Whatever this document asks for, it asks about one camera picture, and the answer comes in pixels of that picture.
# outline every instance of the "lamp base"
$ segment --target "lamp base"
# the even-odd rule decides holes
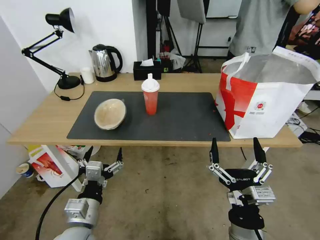
[[[69,76],[67,75],[65,79],[61,78],[58,81],[58,87],[60,89],[71,89],[75,88],[76,86],[80,85],[81,81],[80,78],[76,76]]]

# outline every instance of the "black tissue box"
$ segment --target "black tissue box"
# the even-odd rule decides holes
[[[152,78],[159,80],[161,79],[161,64],[159,61],[153,61],[153,66],[142,67],[142,62],[134,62],[133,64],[133,78],[135,81],[146,80],[148,73],[152,73]]]

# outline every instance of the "person's arm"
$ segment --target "person's arm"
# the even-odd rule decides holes
[[[308,14],[320,4],[320,0],[298,0],[293,4],[294,10],[299,14]]]

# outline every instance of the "lamp arm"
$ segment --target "lamp arm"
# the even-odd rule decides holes
[[[42,66],[46,67],[46,68],[49,68],[51,71],[59,74],[61,77],[66,77],[67,74],[65,73],[65,71],[61,71],[60,69],[58,69],[57,67],[54,67],[44,61],[42,61],[41,59],[37,58],[34,56],[34,54],[40,50],[42,50],[43,48],[51,45],[52,43],[58,41],[59,39],[62,38],[62,33],[63,31],[60,30],[60,29],[57,29],[56,31],[54,31],[53,33],[51,33],[50,35],[46,36],[45,38],[41,39],[40,41],[36,42],[35,44],[31,45],[30,47],[27,47],[27,48],[24,48],[22,49],[22,54],[28,58],[31,58],[32,60],[36,61],[37,63],[40,63]],[[37,48],[37,45],[41,42],[43,42],[44,40],[52,37],[53,35],[56,35],[58,38],[52,40],[51,42],[45,44],[45,45],[42,45],[42,46],[38,46]]]

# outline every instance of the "gray t-shirt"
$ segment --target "gray t-shirt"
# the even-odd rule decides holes
[[[290,7],[298,0],[242,0],[230,52],[270,54]]]

